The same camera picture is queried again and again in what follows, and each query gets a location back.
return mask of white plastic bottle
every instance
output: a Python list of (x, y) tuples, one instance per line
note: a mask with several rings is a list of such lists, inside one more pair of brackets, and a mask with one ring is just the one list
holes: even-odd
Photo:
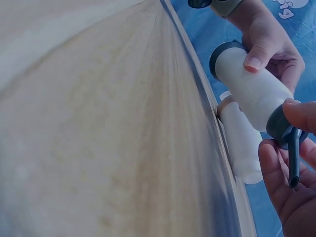
[(211, 73), (225, 84), (255, 129), (266, 132), (273, 111), (291, 91), (268, 70), (250, 73), (243, 67), (247, 52), (237, 42), (227, 42), (215, 49), (210, 58)]
[[(294, 188), (299, 183), (299, 145), (308, 132), (295, 128), (284, 114), (282, 105), (287, 98), (293, 98), (291, 91), (266, 69), (257, 73), (246, 71), (243, 67), (246, 56), (241, 43), (224, 43), (212, 53), (211, 73), (228, 87), (252, 126), (267, 132), (280, 148), (289, 151), (289, 184)], [(242, 140), (237, 133), (235, 139)]]
[(217, 113), (224, 126), (233, 173), (246, 184), (256, 184), (263, 179), (258, 157), (261, 134), (252, 127), (229, 91), (220, 98)]

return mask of white plastic cylinder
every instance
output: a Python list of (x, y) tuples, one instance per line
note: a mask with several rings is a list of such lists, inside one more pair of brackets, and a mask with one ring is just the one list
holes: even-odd
[(216, 76), (228, 87), (252, 126), (266, 132), (272, 112), (286, 98), (293, 98), (293, 94), (266, 69), (257, 73), (246, 71), (243, 67), (246, 56), (242, 48), (224, 50), (215, 63)]
[(223, 93), (221, 99), (218, 113), (224, 126), (233, 173), (246, 184), (256, 184), (263, 179), (258, 157), (261, 134), (252, 127), (228, 92)]

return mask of black cap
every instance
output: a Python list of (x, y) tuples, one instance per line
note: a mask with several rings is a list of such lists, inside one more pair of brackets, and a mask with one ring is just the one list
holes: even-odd
[[(273, 137), (278, 146), (284, 150), (288, 150), (289, 134), (295, 127), (289, 123), (283, 112), (283, 104), (274, 110), (267, 122), (267, 133)], [(299, 144), (304, 142), (308, 136), (308, 132), (302, 131), (299, 135)]]
[(289, 123), (283, 111), (283, 104), (273, 111), (266, 129), (281, 149), (288, 150), (289, 185), (295, 188), (300, 182), (300, 144), (309, 133), (300, 131)]
[(215, 64), (216, 64), (216, 60), (218, 58), (219, 55), (221, 55), (222, 52), (224, 52), (225, 50), (229, 49), (229, 48), (242, 48), (246, 51), (246, 49), (244, 48), (244, 46), (242, 45), (242, 43), (240, 43), (237, 40), (233, 40), (232, 42), (226, 42), (221, 44), (220, 46), (218, 46), (212, 53), (210, 59), (209, 59), (209, 69), (211, 71), (212, 76), (219, 80), (218, 77), (216, 76), (216, 72), (215, 72)]
[(211, 3), (212, 0), (188, 0), (189, 7), (197, 9), (208, 7)]

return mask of blue fabric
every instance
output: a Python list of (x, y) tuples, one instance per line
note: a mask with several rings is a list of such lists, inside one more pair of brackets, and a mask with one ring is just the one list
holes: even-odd
[[(204, 9), (192, 9), (187, 1), (171, 0), (197, 55), (202, 63), (215, 96), (227, 88), (215, 80), (209, 71), (209, 57), (225, 41), (240, 40), (241, 33), (230, 22)], [(315, 14), (316, 2), (312, 0), (264, 0), (276, 19), (283, 25), (300, 51), (306, 70), (297, 86), (296, 99), (306, 102), (316, 100), (316, 79), (313, 65), (316, 62)], [(246, 186), (258, 237), (282, 237), (281, 224), (268, 198), (263, 182)]]

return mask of skin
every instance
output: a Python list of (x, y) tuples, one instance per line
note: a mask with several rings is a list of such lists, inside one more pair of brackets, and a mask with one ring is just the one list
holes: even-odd
[[(288, 99), (283, 110), (295, 127), (316, 135), (316, 102), (300, 104)], [(316, 170), (316, 144), (307, 139), (300, 156)], [(280, 218), (285, 237), (314, 237), (316, 226), (316, 172), (300, 165), (300, 183), (295, 189), (288, 185), (288, 153), (277, 148), (272, 140), (259, 146), (259, 160), (270, 200)]]
[[(242, 42), (249, 50), (244, 68), (257, 72), (267, 68), (294, 93), (305, 69), (298, 50), (284, 28), (261, 0), (243, 0), (227, 17), (242, 32)], [(316, 102), (300, 104), (288, 99), (283, 110), (295, 127), (316, 135)], [(316, 144), (307, 139), (300, 155), (316, 170)], [(316, 225), (316, 172), (300, 165), (300, 183), (292, 189), (288, 184), (288, 153), (273, 140), (264, 140), (259, 147), (263, 179), (280, 218), (285, 237), (314, 237)]]
[(244, 67), (249, 72), (267, 68), (294, 93), (305, 63), (284, 28), (261, 0), (243, 0), (227, 19), (242, 32), (250, 51)]

